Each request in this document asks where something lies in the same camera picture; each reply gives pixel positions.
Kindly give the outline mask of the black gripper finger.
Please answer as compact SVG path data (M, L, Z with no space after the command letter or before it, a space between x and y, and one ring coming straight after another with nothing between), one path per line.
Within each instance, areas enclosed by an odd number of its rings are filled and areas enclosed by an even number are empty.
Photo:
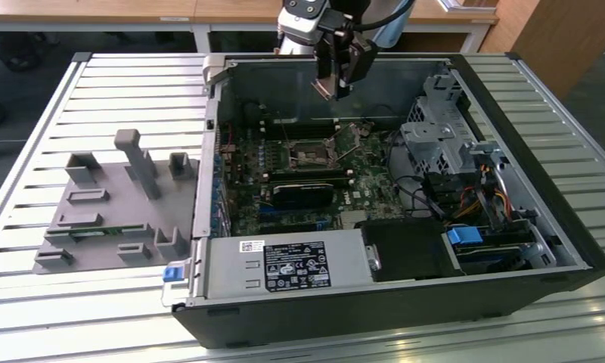
M328 42L316 44L318 80L328 79L334 72L334 48Z
M335 37L334 55L336 70L336 100L351 94L351 86L355 82L366 79L371 66L378 56L378 45L364 36L352 36L351 41L347 38Z

